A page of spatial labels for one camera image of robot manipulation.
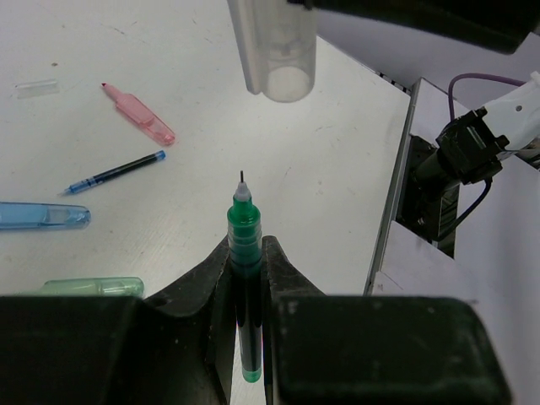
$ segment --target clear pen cap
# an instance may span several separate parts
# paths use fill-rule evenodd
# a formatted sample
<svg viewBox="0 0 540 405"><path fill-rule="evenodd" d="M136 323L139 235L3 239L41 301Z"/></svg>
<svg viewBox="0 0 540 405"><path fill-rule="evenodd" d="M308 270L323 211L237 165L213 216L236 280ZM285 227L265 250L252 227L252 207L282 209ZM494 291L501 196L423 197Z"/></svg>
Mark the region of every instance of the clear pen cap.
<svg viewBox="0 0 540 405"><path fill-rule="evenodd" d="M228 0L247 89L278 102L315 84L316 11L287 0Z"/></svg>
<svg viewBox="0 0 540 405"><path fill-rule="evenodd" d="M74 278L50 280L37 291L27 295L132 295L142 297L143 280L138 277Z"/></svg>

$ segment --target white table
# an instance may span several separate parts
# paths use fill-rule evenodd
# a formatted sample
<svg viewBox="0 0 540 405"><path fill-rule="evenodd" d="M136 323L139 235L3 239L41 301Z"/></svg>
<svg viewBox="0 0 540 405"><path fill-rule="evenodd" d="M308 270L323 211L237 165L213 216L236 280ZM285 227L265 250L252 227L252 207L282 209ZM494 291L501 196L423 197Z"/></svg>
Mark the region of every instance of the white table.
<svg viewBox="0 0 540 405"><path fill-rule="evenodd" d="M81 204L93 219L82 231L2 234L0 294L112 275L139 276L154 293L224 237L240 169L263 233L291 262L326 293L361 294L408 96L317 46L313 92L280 105L245 90L225 0L4 2L2 200ZM58 79L60 94L17 100L15 84L46 78ZM163 163L57 197L159 150L114 110L101 82L134 93L178 141ZM263 397L251 386L233 403L246 395Z"/></svg>

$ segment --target white plastic part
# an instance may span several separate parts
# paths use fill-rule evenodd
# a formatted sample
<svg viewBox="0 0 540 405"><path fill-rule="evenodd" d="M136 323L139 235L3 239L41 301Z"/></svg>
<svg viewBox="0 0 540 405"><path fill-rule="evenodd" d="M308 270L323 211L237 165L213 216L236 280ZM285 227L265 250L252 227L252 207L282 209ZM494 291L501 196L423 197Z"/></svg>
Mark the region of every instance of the white plastic part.
<svg viewBox="0 0 540 405"><path fill-rule="evenodd" d="M286 0L228 0L247 89L292 102L315 83L316 11Z"/></svg>
<svg viewBox="0 0 540 405"><path fill-rule="evenodd" d="M235 191L235 200L236 201L249 201L251 198L251 192L250 189L247 188L247 183L244 181L241 181L238 183L238 187L236 187Z"/></svg>
<svg viewBox="0 0 540 405"><path fill-rule="evenodd" d="M54 95L59 93L58 81L55 78L41 80L39 82L21 83L15 86L18 99L28 99L39 95Z"/></svg>
<svg viewBox="0 0 540 405"><path fill-rule="evenodd" d="M496 136L505 135L510 144L506 150L525 148L540 134L540 74L520 88L492 100L484 107L488 115L483 121Z"/></svg>

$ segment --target pink pen cap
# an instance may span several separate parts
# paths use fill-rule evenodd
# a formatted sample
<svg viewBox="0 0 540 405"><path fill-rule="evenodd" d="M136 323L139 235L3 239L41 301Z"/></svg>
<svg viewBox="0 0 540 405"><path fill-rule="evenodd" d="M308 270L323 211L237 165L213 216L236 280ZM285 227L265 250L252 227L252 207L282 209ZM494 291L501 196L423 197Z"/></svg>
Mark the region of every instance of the pink pen cap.
<svg viewBox="0 0 540 405"><path fill-rule="evenodd" d="M175 133L165 125L146 105L133 94L122 93L107 83L103 89L116 102L116 108L132 120L144 133L163 146L170 146L175 141Z"/></svg>

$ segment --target pen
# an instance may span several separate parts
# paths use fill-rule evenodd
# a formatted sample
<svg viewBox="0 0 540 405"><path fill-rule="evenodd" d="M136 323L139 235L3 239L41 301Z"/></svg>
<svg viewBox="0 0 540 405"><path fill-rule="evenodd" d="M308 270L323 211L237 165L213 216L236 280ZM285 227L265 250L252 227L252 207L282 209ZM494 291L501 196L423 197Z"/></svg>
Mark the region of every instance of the pen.
<svg viewBox="0 0 540 405"><path fill-rule="evenodd" d="M247 382L256 382L262 373L261 212L253 205L243 172L227 219L242 375Z"/></svg>
<svg viewBox="0 0 540 405"><path fill-rule="evenodd" d="M160 150L155 154L149 154L148 156L144 156L141 159L134 160L133 162L126 163L125 165L116 167L115 169L104 171L103 173L99 173L98 175L94 175L88 179L74 183L66 190L64 190L64 192L62 192L61 194L67 195L83 192L84 190L88 190L91 187L98 186L101 183L105 183L106 181L110 181L116 179L117 177L123 176L130 171L134 171L141 167L151 165L155 162L160 162L163 159L165 159L165 152L163 150Z"/></svg>
<svg viewBox="0 0 540 405"><path fill-rule="evenodd" d="M167 127L141 100L133 94L122 93L107 83L102 83L103 90L116 102L116 108L127 116L149 137L162 146L172 145L175 133Z"/></svg>

